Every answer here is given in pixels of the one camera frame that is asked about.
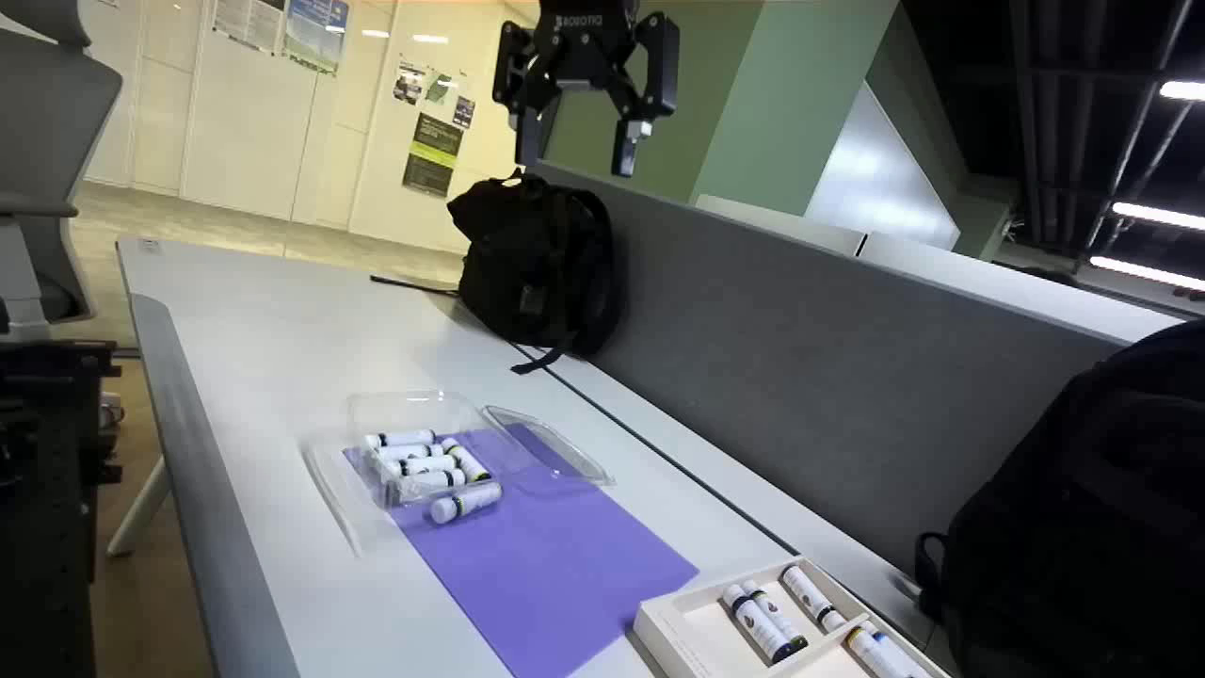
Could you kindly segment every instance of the poster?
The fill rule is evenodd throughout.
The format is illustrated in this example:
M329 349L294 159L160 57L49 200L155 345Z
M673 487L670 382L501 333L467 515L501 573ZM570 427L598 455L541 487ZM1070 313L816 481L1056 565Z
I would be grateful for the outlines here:
M286 8L286 57L337 75L348 43L348 0L291 0Z
M391 97L407 103L407 104L418 104L421 85L427 85L427 69L404 64L398 78L391 84Z
M234 43L276 53L286 0L220 0L214 31Z
M471 97L456 97L453 126L471 129L475 113L478 113L478 104Z
M456 126L418 113L404 185L413 193L447 196L458 139L465 131Z
M453 92L453 75L437 73L437 78L427 85L427 103L442 104Z

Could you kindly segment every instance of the floor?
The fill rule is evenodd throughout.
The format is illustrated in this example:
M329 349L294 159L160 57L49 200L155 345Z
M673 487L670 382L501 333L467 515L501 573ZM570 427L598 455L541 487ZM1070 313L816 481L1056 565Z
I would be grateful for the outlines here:
M453 290L458 280L458 257L349 237L342 229L201 206L150 193L84 185L74 193L74 206L79 217L68 226L68 250L74 257L74 272L93 318L59 325L59 338L108 338L119 345L137 345L118 264L119 237L193 240L284 260L358 266L443 290Z
M73 257L79 264L93 318L57 326L59 338L108 338L119 345L137 345L112 254L119 237L196 240L214 250L358 266L427 286L456 286L458 274L456 257L196 206L167 196L87 185L74 196L74 206L79 221L73 226ZM119 397L128 418L118 441L123 481L101 491L99 550L107 550L123 509L160 460L160 434L143 364L119 360L119 375L108 382L107 391ZM91 603L101 678L214 676L173 504L155 515L132 559L99 552Z

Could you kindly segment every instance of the clear plastic tray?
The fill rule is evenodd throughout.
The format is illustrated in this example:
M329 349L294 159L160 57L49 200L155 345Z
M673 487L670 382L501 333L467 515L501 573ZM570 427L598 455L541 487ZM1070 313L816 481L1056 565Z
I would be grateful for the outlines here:
M303 441L305 468L358 552L373 552L383 540L398 540L396 509L389 509L381 481L360 468L360 441L368 434L433 428L437 437L482 441L490 437L485 471L504 495L563 502L610 480L549 427L510 416L501 406L475 406L453 391L398 391L354 397L348 403L348 428L310 434Z

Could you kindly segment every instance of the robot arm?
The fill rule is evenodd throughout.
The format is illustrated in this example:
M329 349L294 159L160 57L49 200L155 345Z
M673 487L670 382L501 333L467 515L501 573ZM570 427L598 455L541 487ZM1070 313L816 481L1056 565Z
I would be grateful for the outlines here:
M648 53L637 92L629 57ZM515 161L541 159L563 92L606 92L618 111L610 173L633 176L637 142L679 111L679 23L664 10L637 23L637 0L541 0L534 31L501 25L492 103L515 119Z

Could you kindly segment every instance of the white table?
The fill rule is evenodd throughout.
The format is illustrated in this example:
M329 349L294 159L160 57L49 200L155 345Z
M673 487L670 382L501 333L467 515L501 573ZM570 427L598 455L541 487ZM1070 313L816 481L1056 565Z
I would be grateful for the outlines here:
M456 391L547 423L699 578L790 547L930 634L893 565L584 360L514 375L524 353L453 299L162 240L123 240L119 264L224 676L504 676L418 550L358 559L305 471L303 441L348 427L367 391ZM614 640L580 676L648 662Z

